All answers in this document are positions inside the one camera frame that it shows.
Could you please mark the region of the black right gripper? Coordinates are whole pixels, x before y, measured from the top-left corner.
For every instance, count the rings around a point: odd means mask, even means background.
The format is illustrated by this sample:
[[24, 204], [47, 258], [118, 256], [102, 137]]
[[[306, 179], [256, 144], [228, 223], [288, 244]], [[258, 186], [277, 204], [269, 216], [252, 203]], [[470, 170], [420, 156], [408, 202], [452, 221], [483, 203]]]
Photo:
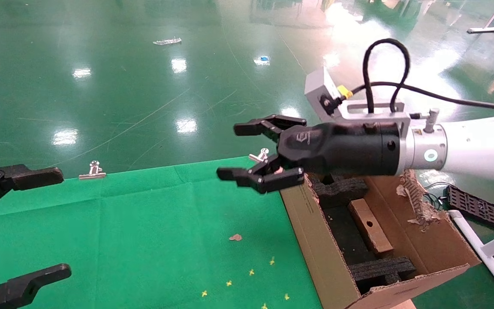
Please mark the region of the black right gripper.
[[236, 136], [264, 135], [277, 143], [277, 154], [251, 168], [219, 167], [217, 177], [266, 194], [304, 184], [304, 171], [354, 176], [397, 173], [400, 135], [396, 125], [377, 124], [373, 128], [332, 122], [306, 125], [304, 118], [281, 114], [236, 123]]

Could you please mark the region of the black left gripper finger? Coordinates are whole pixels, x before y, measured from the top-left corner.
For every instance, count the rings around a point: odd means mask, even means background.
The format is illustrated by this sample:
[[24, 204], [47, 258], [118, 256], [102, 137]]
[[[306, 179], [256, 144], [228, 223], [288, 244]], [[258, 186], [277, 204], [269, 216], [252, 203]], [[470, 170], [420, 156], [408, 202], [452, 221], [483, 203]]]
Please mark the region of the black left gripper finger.
[[57, 264], [31, 272], [0, 284], [0, 309], [18, 309], [28, 306], [43, 286], [65, 280], [71, 276], [68, 264]]
[[0, 167], [0, 199], [10, 191], [25, 191], [57, 185], [63, 182], [63, 173], [57, 167], [30, 170], [23, 164]]

